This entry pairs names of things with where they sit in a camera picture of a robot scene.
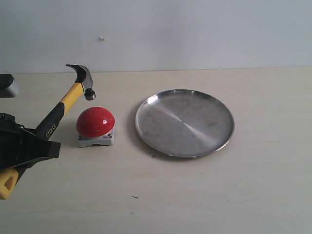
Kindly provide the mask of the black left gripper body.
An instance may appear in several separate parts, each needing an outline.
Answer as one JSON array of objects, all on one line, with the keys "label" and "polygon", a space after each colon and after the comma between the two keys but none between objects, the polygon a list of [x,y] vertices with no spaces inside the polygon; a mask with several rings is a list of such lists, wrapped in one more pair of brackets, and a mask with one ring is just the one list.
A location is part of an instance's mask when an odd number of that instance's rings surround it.
[{"label": "black left gripper body", "polygon": [[6,170],[24,163],[23,125],[15,122],[15,117],[0,114],[0,170]]}]

